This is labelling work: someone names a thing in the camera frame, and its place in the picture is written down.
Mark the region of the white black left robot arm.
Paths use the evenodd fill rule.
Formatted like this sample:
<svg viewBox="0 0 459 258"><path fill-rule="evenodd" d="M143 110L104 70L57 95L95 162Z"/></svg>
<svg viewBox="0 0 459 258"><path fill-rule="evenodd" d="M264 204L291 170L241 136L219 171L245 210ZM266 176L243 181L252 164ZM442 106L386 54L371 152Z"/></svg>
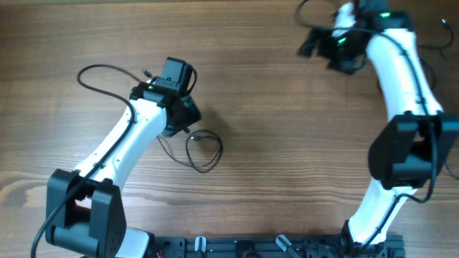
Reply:
<svg viewBox="0 0 459 258"><path fill-rule="evenodd" d="M191 98L196 81L196 70L173 57L160 76L139 80L104 141L73 171L57 169L50 176L37 237L84 257L159 257L154 234L127 225L121 192L157 136L188 131L200 120Z"/></svg>

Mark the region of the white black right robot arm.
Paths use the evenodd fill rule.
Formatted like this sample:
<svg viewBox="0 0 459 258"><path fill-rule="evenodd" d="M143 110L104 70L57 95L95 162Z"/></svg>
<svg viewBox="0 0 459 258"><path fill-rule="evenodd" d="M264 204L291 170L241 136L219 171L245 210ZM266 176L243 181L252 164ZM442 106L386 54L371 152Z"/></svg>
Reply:
<svg viewBox="0 0 459 258"><path fill-rule="evenodd" d="M385 1L350 1L333 24L312 24L300 10L296 22L309 29L303 56L319 53L333 70L352 75L363 57L377 74L387 125L368 154L371 181L344 231L349 253L370 253L387 240L387 230L407 200L425 204L458 137L458 119L444 112L428 85L417 53L412 20Z"/></svg>

